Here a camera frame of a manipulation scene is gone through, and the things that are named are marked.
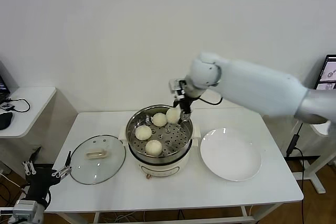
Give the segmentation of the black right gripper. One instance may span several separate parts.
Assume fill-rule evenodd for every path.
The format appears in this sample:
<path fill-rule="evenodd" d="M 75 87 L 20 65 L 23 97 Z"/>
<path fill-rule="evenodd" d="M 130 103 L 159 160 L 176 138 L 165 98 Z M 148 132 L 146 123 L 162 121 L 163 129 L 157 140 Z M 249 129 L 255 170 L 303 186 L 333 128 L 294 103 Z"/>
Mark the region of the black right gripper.
<path fill-rule="evenodd" d="M 196 100 L 195 92 L 191 89 L 178 89 L 174 91 L 174 108 L 180 108 L 180 124 L 188 122 L 191 117 L 191 104 Z"/>

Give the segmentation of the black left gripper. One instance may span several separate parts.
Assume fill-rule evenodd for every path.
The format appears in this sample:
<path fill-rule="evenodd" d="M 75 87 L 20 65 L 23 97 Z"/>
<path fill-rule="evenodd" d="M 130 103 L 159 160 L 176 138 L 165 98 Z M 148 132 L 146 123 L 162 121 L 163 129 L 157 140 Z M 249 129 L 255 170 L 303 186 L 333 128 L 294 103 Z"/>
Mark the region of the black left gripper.
<path fill-rule="evenodd" d="M 51 168 L 34 168 L 41 147 L 38 147 L 29 157 L 28 161 L 23 161 L 22 166 L 26 174 L 26 182 L 29 185 L 26 200 L 37 203 L 51 203 L 50 187 L 59 184 L 59 178 L 66 177 L 72 170 L 71 151 L 68 152 L 67 159 L 62 168 L 57 171 Z"/>

